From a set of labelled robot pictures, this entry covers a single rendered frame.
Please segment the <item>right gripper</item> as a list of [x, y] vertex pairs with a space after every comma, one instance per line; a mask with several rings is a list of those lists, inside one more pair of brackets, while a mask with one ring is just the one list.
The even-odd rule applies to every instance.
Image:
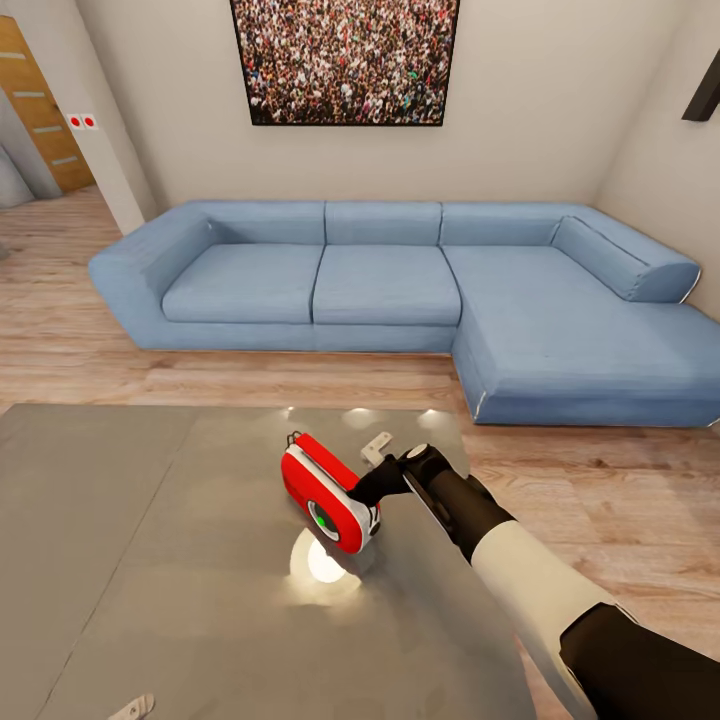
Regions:
[[361, 480], [354, 485], [352, 490], [347, 492], [347, 495], [352, 500], [357, 500], [363, 504], [366, 504], [367, 508], [372, 508], [379, 503], [379, 501], [385, 495], [392, 494], [403, 494], [403, 492], [396, 492], [390, 482], [388, 482], [388, 466], [395, 460], [393, 454], [388, 454], [385, 457], [385, 461], [373, 469], [373, 471], [367, 473]]

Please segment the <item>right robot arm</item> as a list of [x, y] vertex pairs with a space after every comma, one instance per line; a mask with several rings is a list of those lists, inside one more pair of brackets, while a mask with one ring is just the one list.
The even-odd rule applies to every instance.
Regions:
[[372, 508], [385, 495], [413, 492], [461, 548], [573, 720], [720, 720], [720, 662], [651, 632], [436, 447], [383, 457], [392, 440], [382, 432], [361, 451], [370, 472], [347, 495]]

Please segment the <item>radio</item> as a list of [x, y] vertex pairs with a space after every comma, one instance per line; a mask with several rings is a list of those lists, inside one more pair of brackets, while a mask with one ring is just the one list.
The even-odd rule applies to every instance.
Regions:
[[380, 503], [352, 500], [347, 492], [361, 478], [308, 433], [290, 439], [281, 461], [287, 491], [344, 552], [360, 553], [380, 529]]

